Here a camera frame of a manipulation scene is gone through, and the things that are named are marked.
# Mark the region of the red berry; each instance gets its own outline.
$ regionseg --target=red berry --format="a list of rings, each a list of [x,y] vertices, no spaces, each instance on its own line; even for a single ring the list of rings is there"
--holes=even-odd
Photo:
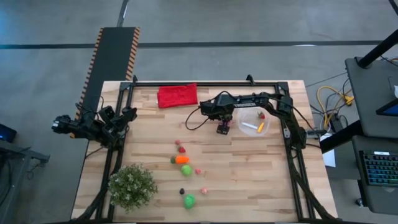
[[[184,149],[184,147],[180,147],[180,148],[178,149],[178,151],[179,151],[180,153],[186,152],[186,150]]]

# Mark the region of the conveyor belt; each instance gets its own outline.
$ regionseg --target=conveyor belt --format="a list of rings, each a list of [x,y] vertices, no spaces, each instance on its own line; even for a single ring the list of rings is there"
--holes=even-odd
[[[139,32],[138,27],[100,29],[79,99],[79,104],[82,107],[96,111],[104,81],[131,80]],[[78,109],[75,120],[79,120],[83,113],[84,110]],[[71,134],[70,137],[78,138],[79,136]]]

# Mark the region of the floor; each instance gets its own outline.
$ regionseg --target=floor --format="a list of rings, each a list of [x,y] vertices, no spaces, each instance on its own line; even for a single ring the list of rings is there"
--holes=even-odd
[[[123,0],[3,0],[0,45],[92,44],[100,27],[116,26],[122,4]],[[319,107],[317,89],[340,89],[347,79],[340,75],[327,80],[345,72],[344,59],[374,47],[355,43],[385,39],[397,23],[388,0],[130,0],[123,26],[141,27],[140,43],[322,42],[316,47],[139,49],[134,68],[140,80],[242,80],[247,74],[256,80],[300,79],[307,85],[326,80],[307,88],[311,104]],[[335,41],[350,44],[334,45]],[[50,126],[56,116],[74,114],[92,51],[0,50],[0,123],[18,130],[19,145],[51,154],[46,168],[36,169],[34,178],[24,181],[13,223],[60,222],[70,216],[87,141],[54,134]],[[385,54],[395,55],[397,47]],[[321,99],[329,94],[325,90]],[[355,105],[341,114],[349,123],[358,119]],[[321,117],[314,118],[318,125]],[[355,181],[330,183],[340,218],[395,222],[395,216],[354,204],[359,197]]]

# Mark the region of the green fruit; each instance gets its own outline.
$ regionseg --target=green fruit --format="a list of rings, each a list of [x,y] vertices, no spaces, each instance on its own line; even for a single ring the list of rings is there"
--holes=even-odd
[[[184,165],[181,167],[181,172],[184,176],[188,177],[192,174],[192,168],[189,165]]]
[[[185,209],[191,209],[193,205],[195,204],[195,196],[192,194],[188,194],[184,198],[184,207]]]

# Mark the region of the orange and black striped edge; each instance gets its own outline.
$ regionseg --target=orange and black striped edge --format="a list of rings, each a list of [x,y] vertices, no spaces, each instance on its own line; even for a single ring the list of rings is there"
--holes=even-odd
[[[79,99],[79,103],[78,103],[79,105],[83,105],[83,102],[84,102],[84,99],[85,99],[85,95],[86,95],[86,91],[87,91],[87,87],[88,87],[88,82],[90,80],[91,72],[93,70],[94,61],[95,61],[96,54],[97,54],[97,51],[98,51],[98,46],[100,45],[101,36],[103,35],[103,29],[104,28],[101,28],[99,30],[99,34],[98,34],[97,40],[95,42],[94,52],[93,52],[93,55],[91,57],[90,66],[88,68],[88,73],[87,73],[87,76],[86,76],[86,79],[85,79],[85,84],[83,85],[83,90],[81,91],[81,95],[80,95],[80,99]],[[136,54],[137,54],[139,34],[140,34],[140,28],[139,27],[135,27],[133,38],[132,38],[132,43],[131,43],[129,61],[128,61],[127,69],[126,69],[126,80],[127,81],[131,81],[132,80],[132,70],[134,68],[134,61],[136,59]],[[75,121],[80,119],[81,113],[82,113],[81,110],[77,109],[76,114],[75,114]],[[71,138],[75,138],[75,135],[73,133],[71,133],[70,137]]]
[[[127,65],[126,80],[132,80],[132,69],[134,68],[134,61],[136,60],[138,38],[139,38],[139,27],[134,29],[134,35],[132,37],[129,64]]]

